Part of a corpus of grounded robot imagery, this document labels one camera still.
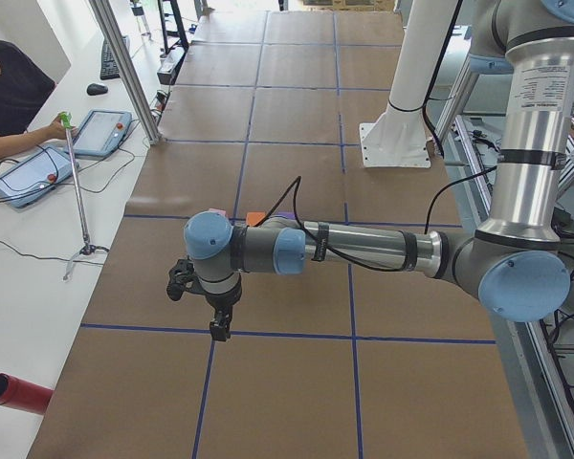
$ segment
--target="blue joint cap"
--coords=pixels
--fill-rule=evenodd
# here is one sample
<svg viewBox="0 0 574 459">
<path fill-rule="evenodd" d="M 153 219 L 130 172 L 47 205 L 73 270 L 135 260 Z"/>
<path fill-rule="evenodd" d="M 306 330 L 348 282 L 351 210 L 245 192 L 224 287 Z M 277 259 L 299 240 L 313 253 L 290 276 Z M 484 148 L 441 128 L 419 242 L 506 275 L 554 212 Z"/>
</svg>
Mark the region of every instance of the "blue joint cap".
<svg viewBox="0 0 574 459">
<path fill-rule="evenodd" d="M 470 70 L 480 75 L 510 75 L 515 69 L 504 57 L 470 55 Z"/>
<path fill-rule="evenodd" d="M 275 241 L 273 260 L 277 274 L 300 274 L 304 270 L 306 236 L 301 229 L 284 228 Z"/>
<path fill-rule="evenodd" d="M 191 217 L 183 234 L 188 254 L 194 260 L 206 260 L 230 244 L 233 227 L 223 215 L 201 212 Z"/>
<path fill-rule="evenodd" d="M 552 14 L 574 24 L 574 0 L 541 0 Z"/>
<path fill-rule="evenodd" d="M 569 291 L 570 274 L 562 260 L 547 251 L 522 251 L 485 273 L 478 299 L 508 320 L 531 322 L 558 310 Z"/>
</svg>

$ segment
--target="keyboard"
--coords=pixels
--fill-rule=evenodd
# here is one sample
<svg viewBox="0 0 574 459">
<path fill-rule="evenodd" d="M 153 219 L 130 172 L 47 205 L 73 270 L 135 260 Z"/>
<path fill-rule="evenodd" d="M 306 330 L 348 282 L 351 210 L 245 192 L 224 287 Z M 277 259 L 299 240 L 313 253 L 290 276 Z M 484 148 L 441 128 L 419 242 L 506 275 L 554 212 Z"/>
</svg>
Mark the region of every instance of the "keyboard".
<svg viewBox="0 0 574 459">
<path fill-rule="evenodd" d="M 129 37 L 124 36 L 122 39 L 125 48 L 129 50 L 130 48 Z M 108 42 L 104 40 L 104 43 L 102 43 L 99 79 L 114 79 L 114 78 L 119 78 L 119 68 L 117 67 L 115 57 L 113 57 L 111 47 L 109 46 Z"/>
</svg>

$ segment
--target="green handle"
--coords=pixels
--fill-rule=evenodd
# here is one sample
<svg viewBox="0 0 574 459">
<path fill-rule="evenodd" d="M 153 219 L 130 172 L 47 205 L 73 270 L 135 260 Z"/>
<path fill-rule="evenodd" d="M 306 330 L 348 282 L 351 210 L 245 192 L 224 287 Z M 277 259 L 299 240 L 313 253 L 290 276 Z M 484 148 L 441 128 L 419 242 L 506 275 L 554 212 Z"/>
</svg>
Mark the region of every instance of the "green handle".
<svg viewBox="0 0 574 459">
<path fill-rule="evenodd" d="M 68 112 L 61 112 L 59 114 L 59 118 L 61 119 L 61 123 L 64 125 L 64 127 L 66 129 L 72 129 L 73 126 L 70 123 L 70 119 L 72 118 L 72 115 Z"/>
</svg>

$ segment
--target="tablet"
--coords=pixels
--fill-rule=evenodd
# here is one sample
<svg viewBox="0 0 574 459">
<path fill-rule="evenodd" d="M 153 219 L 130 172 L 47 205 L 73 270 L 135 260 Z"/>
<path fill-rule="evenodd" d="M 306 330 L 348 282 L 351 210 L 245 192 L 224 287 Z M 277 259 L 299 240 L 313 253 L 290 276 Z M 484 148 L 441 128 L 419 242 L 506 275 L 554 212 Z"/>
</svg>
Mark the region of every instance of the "tablet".
<svg viewBox="0 0 574 459">
<path fill-rule="evenodd" d="M 0 175 L 0 197 L 14 208 L 37 201 L 73 174 L 70 158 L 52 146 L 44 147 Z"/>
<path fill-rule="evenodd" d="M 120 145 L 132 122 L 132 114 L 92 110 L 78 127 L 74 138 L 75 156 L 102 159 Z"/>
</svg>

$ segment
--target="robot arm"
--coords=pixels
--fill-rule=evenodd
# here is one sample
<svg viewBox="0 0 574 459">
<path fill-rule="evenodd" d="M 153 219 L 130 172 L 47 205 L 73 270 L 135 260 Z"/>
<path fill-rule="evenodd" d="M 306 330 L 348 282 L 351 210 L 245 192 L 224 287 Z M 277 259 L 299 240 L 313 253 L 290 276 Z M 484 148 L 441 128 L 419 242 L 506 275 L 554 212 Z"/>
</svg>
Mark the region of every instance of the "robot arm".
<svg viewBox="0 0 574 459">
<path fill-rule="evenodd" d="M 432 231 L 413 234 L 304 222 L 282 217 L 260 227 L 232 226 L 212 211 L 198 213 L 185 226 L 188 259 L 170 271 L 168 296 L 203 295 L 214 308 L 210 333 L 230 337 L 233 305 L 240 299 L 241 273 L 299 274 L 306 258 L 314 261 L 365 263 L 380 271 L 419 271 L 440 278 L 449 257 L 449 236 Z M 466 236 L 455 235 L 461 240 Z"/>
<path fill-rule="evenodd" d="M 168 294 L 204 295 L 215 309 L 213 339 L 230 337 L 240 273 L 300 273 L 306 256 L 420 271 L 514 321 L 562 306 L 570 278 L 550 223 L 574 104 L 574 0 L 479 0 L 477 12 L 472 53 L 505 55 L 514 68 L 489 218 L 474 235 L 416 235 L 278 219 L 243 228 L 198 214 L 186 225 L 188 260 L 170 272 Z"/>
</svg>

